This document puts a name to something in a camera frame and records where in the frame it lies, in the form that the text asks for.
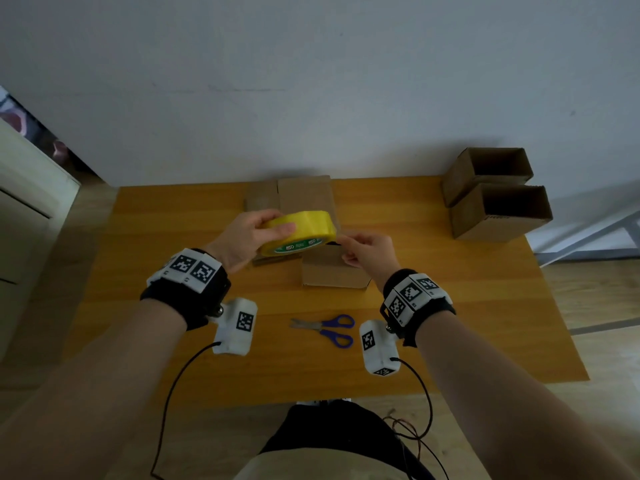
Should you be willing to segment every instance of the wooden tabletop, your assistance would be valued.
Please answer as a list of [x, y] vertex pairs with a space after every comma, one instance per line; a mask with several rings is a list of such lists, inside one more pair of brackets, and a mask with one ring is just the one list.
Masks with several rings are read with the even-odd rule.
[[[389, 234], [403, 266], [427, 273], [448, 293], [460, 318], [545, 383], [588, 380], [556, 303], [524, 237], [506, 244], [454, 241], [439, 177], [333, 180], [345, 229]], [[100, 240], [84, 299], [65, 344], [72, 356], [123, 316], [149, 275], [185, 247], [212, 241], [243, 210], [246, 184], [126, 187], [120, 190]], [[245, 357], [204, 353], [183, 374], [172, 398], [199, 407], [284, 403], [421, 391], [406, 367], [391, 377], [364, 369], [357, 329], [381, 319], [382, 297], [367, 290], [303, 287], [300, 260], [249, 267], [231, 276], [228, 299], [258, 304], [251, 352]], [[289, 319], [356, 319], [350, 349], [289, 327]], [[215, 326], [185, 334], [154, 402], [164, 400], [181, 366], [213, 342]], [[402, 347], [435, 388], [416, 349]]]

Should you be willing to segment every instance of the beige shirt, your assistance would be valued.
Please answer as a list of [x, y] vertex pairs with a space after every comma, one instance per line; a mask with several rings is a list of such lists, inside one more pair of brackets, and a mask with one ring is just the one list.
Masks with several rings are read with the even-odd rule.
[[234, 480], [406, 480], [404, 472], [380, 460], [348, 451], [297, 448], [262, 453]]

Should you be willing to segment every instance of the gray wall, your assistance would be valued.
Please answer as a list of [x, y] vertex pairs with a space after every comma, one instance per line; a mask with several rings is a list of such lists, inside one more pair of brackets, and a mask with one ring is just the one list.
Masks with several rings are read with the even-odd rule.
[[563, 232], [618, 205], [603, 189], [640, 199], [640, 0], [1, 9], [0, 84], [112, 185], [434, 175], [500, 145], [527, 149]]

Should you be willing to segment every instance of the black pants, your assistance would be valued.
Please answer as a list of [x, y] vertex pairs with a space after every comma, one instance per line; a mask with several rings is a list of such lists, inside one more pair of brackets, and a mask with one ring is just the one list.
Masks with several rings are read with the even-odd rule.
[[415, 479], [434, 480], [387, 423], [377, 414], [348, 401], [293, 406], [260, 453], [296, 448], [349, 451], [383, 461]]

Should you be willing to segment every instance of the white cabinet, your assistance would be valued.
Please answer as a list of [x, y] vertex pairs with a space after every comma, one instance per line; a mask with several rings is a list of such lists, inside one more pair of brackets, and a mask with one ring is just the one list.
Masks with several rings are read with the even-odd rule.
[[79, 184], [0, 120], [0, 360]]

